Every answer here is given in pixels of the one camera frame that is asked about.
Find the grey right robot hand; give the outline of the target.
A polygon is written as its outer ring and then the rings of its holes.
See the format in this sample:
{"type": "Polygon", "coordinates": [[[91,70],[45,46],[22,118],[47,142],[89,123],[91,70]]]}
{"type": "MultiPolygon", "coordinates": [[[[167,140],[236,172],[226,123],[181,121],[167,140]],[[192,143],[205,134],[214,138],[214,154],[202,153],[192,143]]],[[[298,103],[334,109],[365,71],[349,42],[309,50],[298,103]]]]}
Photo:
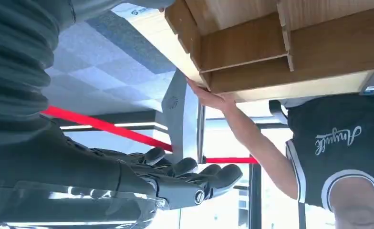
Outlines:
{"type": "Polygon", "coordinates": [[[88,148],[55,125],[0,133],[0,229],[144,229],[157,212],[199,206],[242,177],[236,165],[196,173],[194,159],[164,155],[88,148]]]}

